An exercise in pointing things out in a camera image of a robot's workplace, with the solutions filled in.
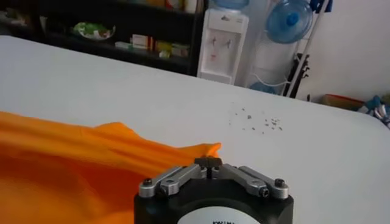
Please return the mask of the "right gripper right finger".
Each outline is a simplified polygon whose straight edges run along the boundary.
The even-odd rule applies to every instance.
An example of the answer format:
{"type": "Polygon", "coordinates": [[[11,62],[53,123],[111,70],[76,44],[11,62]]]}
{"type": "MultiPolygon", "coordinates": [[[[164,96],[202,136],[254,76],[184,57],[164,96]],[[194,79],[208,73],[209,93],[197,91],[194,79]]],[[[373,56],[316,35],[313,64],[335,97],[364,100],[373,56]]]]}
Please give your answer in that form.
{"type": "Polygon", "coordinates": [[[212,166],[211,176],[214,179],[233,180],[248,194],[259,198],[286,200],[289,197],[289,187],[283,179],[272,179],[247,166],[235,167],[227,163],[212,166]]]}

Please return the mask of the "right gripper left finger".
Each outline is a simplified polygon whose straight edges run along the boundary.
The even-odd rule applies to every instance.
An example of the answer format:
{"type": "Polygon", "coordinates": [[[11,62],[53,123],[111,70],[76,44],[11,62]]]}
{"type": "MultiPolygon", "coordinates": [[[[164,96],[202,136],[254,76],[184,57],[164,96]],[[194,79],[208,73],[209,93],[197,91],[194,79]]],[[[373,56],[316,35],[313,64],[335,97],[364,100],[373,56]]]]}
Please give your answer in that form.
{"type": "Polygon", "coordinates": [[[189,166],[174,166],[159,176],[145,179],[138,188],[138,195],[141,198],[152,198],[158,193],[166,196],[178,194],[189,180],[207,177],[208,159],[196,158],[189,166]]]}

